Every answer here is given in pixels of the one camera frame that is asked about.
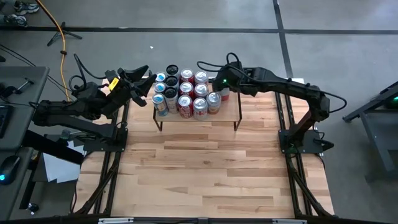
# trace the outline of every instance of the small wooden shelf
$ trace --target small wooden shelf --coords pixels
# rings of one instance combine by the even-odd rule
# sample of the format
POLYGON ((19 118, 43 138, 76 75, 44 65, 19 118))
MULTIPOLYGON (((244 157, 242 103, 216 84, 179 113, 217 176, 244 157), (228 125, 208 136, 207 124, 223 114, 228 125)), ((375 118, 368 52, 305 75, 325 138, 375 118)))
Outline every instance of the small wooden shelf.
MULTIPOLYGON (((212 91, 211 85, 208 85, 209 92, 212 91)), ((239 93, 230 92, 229 99, 221 102, 220 111, 217 114, 208 114, 207 118, 201 120, 200 122, 206 121, 225 121, 225 122, 234 122, 234 128, 237 130, 240 121, 242 120, 242 109, 241 109, 241 99, 239 93)), ((159 131, 162 130, 163 122, 196 122, 199 121, 194 117, 191 118, 183 118, 180 113, 172 114, 168 113, 166 116, 159 116, 154 108, 154 121, 159 128, 159 131)))

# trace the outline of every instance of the aluminum can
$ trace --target aluminum can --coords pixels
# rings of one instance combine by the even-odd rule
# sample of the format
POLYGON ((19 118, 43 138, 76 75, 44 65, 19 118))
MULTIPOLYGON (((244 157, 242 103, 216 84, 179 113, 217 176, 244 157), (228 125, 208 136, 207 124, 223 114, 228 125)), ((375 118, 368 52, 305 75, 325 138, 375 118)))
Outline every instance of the aluminum can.
POLYGON ((221 107, 221 95, 218 92, 211 92, 207 95, 209 114, 217 114, 221 107))
POLYGON ((178 110, 183 118, 190 118, 193 116, 192 99, 189 96, 183 95, 178 99, 178 110))
POLYGON ((206 98, 208 93, 207 85, 203 83, 198 84, 197 86, 195 86, 194 92, 195 92, 195 97, 206 98))
POLYGON ((199 71, 195 74, 195 84, 204 83, 207 84, 209 82, 209 77, 206 72, 199 71))
POLYGON ((199 97, 193 102, 193 117, 199 121, 207 118, 207 101, 199 97))
POLYGON ((158 72, 156 73, 157 77, 155 79, 156 82, 164 82, 164 80, 167 78, 167 75, 164 72, 158 72))
POLYGON ((169 112, 167 109, 166 101, 164 99, 164 95, 161 93, 157 93, 152 97, 152 102, 157 110, 159 116, 166 116, 169 112))
POLYGON ((166 72, 167 72, 167 74, 175 76, 178 79, 180 79, 180 73, 178 72, 178 67, 176 65, 167 66, 166 72))
POLYGON ((180 81, 183 82, 190 82, 192 85, 195 84, 195 76, 193 75, 193 71, 190 69, 184 69, 181 71, 180 74, 180 81))
POLYGON ((191 99, 193 99, 195 97, 195 94, 193 93, 193 85, 190 82, 181 83, 180 96, 182 96, 182 95, 187 95, 191 99))
POLYGON ((223 90, 221 90, 220 92, 221 95, 221 100, 222 101, 226 101, 229 99, 229 88, 223 88, 223 90))
POLYGON ((167 87, 164 91, 164 96, 166 100, 166 105, 169 109, 169 112, 172 114, 178 113, 178 92, 176 88, 167 87))
POLYGON ((180 84, 178 83, 178 78, 175 76, 168 76, 164 81, 167 87, 173 87, 178 89, 180 84))
POLYGON ((166 89, 166 85, 164 83, 156 83, 154 89, 155 93, 163 93, 166 89))

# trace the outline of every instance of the orange cable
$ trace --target orange cable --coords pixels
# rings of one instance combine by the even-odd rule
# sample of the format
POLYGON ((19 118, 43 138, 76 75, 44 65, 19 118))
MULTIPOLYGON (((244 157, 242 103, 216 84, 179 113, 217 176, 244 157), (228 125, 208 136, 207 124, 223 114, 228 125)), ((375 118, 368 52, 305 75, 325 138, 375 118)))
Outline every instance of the orange cable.
MULTIPOLYGON (((66 49, 66 41, 65 41, 65 36, 63 35, 62 29, 59 26, 58 22, 54 19, 54 17, 51 15, 51 13, 49 12, 49 10, 43 5, 42 2, 40 2, 40 0, 36 0, 38 4, 40 4, 40 7, 51 17, 52 21, 55 23, 55 25, 57 26, 59 32, 61 33, 62 36, 62 51, 64 52, 66 49)), ((63 82, 63 87, 65 88, 65 94, 67 96, 67 100, 68 102, 70 102, 70 98, 69 98, 69 94, 68 94, 68 88, 67 85, 65 83, 65 79, 63 77, 63 62, 65 61, 65 54, 62 54, 62 59, 61 59, 61 66, 60 66, 60 73, 61 73, 61 78, 62 78, 62 82, 63 82)))

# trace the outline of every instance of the tripod stand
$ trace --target tripod stand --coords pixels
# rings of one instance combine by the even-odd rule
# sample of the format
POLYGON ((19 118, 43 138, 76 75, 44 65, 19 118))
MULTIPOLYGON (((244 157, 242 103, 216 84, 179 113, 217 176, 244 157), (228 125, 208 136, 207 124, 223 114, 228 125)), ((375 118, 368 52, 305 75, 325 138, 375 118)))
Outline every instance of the tripod stand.
MULTIPOLYGON (((63 32, 64 35, 68 34, 68 35, 71 35, 72 37, 76 37, 76 38, 79 39, 79 40, 82 39, 81 36, 76 35, 76 34, 74 34, 74 33, 71 33, 71 32, 69 32, 69 31, 66 31, 66 30, 64 29, 65 26, 66 26, 66 25, 65 25, 65 22, 62 22, 62 24, 61 24, 61 29, 62 29, 62 32, 63 32)), ((51 40, 47 43, 47 46, 50 47, 60 36, 61 36, 60 32, 57 31, 57 32, 55 33, 55 35, 51 38, 51 40)))

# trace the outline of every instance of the gray floor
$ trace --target gray floor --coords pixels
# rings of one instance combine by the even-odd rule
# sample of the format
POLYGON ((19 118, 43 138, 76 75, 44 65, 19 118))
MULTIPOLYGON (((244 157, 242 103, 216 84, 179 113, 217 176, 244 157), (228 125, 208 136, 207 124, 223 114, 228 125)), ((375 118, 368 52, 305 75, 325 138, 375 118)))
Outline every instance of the gray floor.
MULTIPOLYGON (((275 29, 272 0, 43 0, 59 21, 71 26, 177 27, 177 28, 261 28, 275 29)), ((285 29, 398 29, 395 0, 279 0, 285 29)), ((29 15, 33 26, 51 26, 44 13, 29 15)), ((18 51, 37 65, 50 67, 60 81, 61 42, 45 44, 53 32, 0 31, 0 43, 18 51)), ((206 33, 110 33, 80 32, 83 40, 67 39, 65 78, 78 73, 72 53, 97 75, 123 67, 148 64, 153 71, 175 63, 196 68, 197 60, 224 63, 228 52, 239 55, 244 65, 266 67, 286 76, 278 34, 206 33)), ((344 218, 398 223, 398 185, 393 182, 367 184, 364 175, 376 160, 359 120, 350 124, 341 117, 363 105, 381 89, 397 80, 397 35, 286 35, 294 77, 318 85, 348 100, 348 106, 320 123, 325 139, 335 147, 325 153, 326 176, 335 213, 344 218)), ((3 65, 21 65, 8 57, 3 65)), ((43 99, 65 98, 51 83, 43 99)), ((340 102, 331 101, 337 108, 340 102)), ((60 128, 31 127, 41 133, 60 128)), ((62 215, 70 199, 48 202, 38 216, 62 215)), ((14 218, 26 217, 15 213, 14 218)))

